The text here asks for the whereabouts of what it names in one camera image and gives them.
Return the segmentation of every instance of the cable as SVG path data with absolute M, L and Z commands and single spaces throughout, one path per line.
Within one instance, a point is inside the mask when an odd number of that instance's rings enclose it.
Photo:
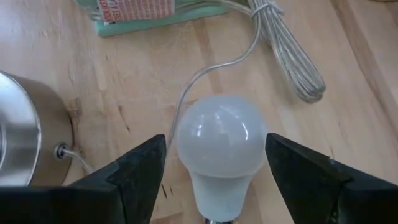
M 73 152 L 67 144 L 61 143 L 58 145 L 54 150 L 54 156 L 56 159 L 64 159 L 66 157 L 77 159 L 87 174 L 92 174 L 94 172 L 92 166 L 90 166 L 79 153 Z
M 175 130 L 178 126 L 181 106 L 186 94 L 188 93 L 189 89 L 191 89 L 193 84 L 200 77 L 213 70 L 234 65 L 243 61 L 254 50 L 255 46 L 259 42 L 260 37 L 263 37 L 272 47 L 278 64 L 280 65 L 286 79 L 298 97 L 307 103 L 315 103 L 321 100 L 323 92 L 326 88 L 325 82 L 307 54 L 294 39 L 289 29 L 280 18 L 279 15 L 283 14 L 282 10 L 277 6 L 276 3 L 270 2 L 269 0 L 248 0 L 248 4 L 248 6 L 245 6 L 241 3 L 231 0 L 194 0 L 182 4 L 176 8 L 175 11 L 176 14 L 178 14 L 196 9 L 198 7 L 222 5 L 231 9 L 239 10 L 251 16 L 252 18 L 254 17 L 256 31 L 250 47 L 237 59 L 230 62 L 213 65 L 208 68 L 203 68 L 192 76 L 182 91 L 180 99 L 177 101 L 173 122 L 169 133 L 169 140 L 167 142 L 167 150 L 169 150 L 169 147 L 172 144 Z M 90 17 L 93 20 L 102 19 L 101 14 L 98 11 L 92 11 Z

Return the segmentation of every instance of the metal canister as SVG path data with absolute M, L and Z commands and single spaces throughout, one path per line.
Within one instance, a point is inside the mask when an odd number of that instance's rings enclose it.
M 59 144 L 72 145 L 62 99 L 43 83 L 0 71 L 0 186 L 62 184 L 70 158 L 55 158 Z

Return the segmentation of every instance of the led bulb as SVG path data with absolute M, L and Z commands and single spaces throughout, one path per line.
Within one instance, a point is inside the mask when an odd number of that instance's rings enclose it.
M 205 218 L 227 222 L 241 213 L 249 183 L 264 163 L 267 133 L 257 109 L 234 95 L 199 99 L 184 113 L 178 155 Z

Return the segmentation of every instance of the bulb metal base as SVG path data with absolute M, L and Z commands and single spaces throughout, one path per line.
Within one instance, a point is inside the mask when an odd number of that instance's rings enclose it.
M 213 220 L 209 220 L 206 219 L 205 224 L 233 224 L 234 221 L 228 221 L 228 222 L 218 222 L 218 221 L 213 221 Z

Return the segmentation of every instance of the wooden table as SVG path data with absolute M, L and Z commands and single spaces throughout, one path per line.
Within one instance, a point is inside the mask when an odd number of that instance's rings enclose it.
M 204 77 L 188 101 L 239 94 L 258 106 L 272 132 L 398 184 L 398 5 L 277 2 L 325 79 L 321 102 L 307 105 L 291 94 L 265 44 L 243 63 Z M 192 73 L 237 57 L 253 33 L 249 19 L 232 12 L 102 39 L 72 0 L 2 0 L 0 18 L 0 69 L 59 93 L 76 144 L 96 169 L 167 134 Z M 188 172 L 175 149 L 169 153 L 152 222 L 203 223 Z M 67 182 L 81 175 L 74 163 Z M 267 163 L 249 187 L 238 223 L 292 223 Z

